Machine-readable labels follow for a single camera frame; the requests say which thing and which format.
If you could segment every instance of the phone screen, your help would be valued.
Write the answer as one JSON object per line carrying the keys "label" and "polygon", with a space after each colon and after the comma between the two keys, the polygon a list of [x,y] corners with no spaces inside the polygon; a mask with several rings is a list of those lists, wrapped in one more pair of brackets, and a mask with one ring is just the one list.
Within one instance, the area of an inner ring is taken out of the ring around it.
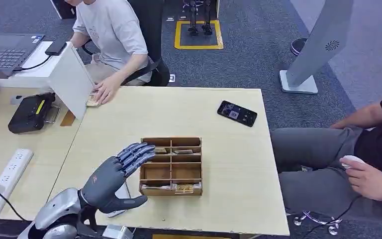
{"label": "phone screen", "polygon": [[257,118],[256,112],[235,105],[228,101],[223,101],[222,104],[220,104],[217,113],[221,116],[224,116],[249,127],[252,127],[254,125],[254,122]]}

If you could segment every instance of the gray pants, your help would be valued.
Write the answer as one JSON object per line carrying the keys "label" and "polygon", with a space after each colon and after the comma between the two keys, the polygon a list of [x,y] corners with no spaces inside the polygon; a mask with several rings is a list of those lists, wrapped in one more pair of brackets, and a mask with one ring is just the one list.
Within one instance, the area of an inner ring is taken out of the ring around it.
{"label": "gray pants", "polygon": [[[353,155],[361,128],[280,128],[271,131],[278,171],[293,165],[313,171],[281,172],[279,180],[286,212],[312,211],[337,217],[359,194],[339,159]],[[382,221],[382,202],[356,200],[342,218]]]}

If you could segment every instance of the robot thumb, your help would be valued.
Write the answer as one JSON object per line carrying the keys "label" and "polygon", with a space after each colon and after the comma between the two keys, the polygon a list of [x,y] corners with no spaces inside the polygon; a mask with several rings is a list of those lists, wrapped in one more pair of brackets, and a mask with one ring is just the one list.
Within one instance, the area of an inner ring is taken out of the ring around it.
{"label": "robot thumb", "polygon": [[102,213],[111,213],[114,211],[128,210],[137,208],[147,202],[147,196],[138,196],[131,199],[119,199],[116,196],[109,201],[109,203],[103,207],[99,208]]}

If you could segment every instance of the wooden compartment box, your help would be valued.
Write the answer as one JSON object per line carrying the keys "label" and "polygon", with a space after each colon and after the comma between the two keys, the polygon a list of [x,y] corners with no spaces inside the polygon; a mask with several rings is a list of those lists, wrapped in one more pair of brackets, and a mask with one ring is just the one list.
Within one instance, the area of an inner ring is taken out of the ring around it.
{"label": "wooden compartment box", "polygon": [[147,196],[203,193],[201,138],[142,138],[156,146],[156,156],[140,168],[139,191]]}

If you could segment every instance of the man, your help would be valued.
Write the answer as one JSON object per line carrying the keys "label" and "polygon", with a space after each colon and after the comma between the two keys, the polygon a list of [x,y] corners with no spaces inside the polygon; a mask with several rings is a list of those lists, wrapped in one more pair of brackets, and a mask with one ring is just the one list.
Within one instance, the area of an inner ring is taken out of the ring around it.
{"label": "man", "polygon": [[[71,42],[78,48],[90,38],[100,49],[86,65],[97,83],[95,100],[110,101],[120,84],[132,73],[148,64],[146,42],[134,10],[127,0],[65,0],[77,7]],[[150,81],[151,73],[132,80],[128,85],[141,86]]]}
{"label": "man", "polygon": [[[331,128],[282,128],[273,130],[271,138],[279,171],[296,164],[314,169],[279,174],[288,213],[306,210],[336,217],[362,195],[344,217],[382,220],[382,101]],[[342,163],[352,168],[345,170]]]}

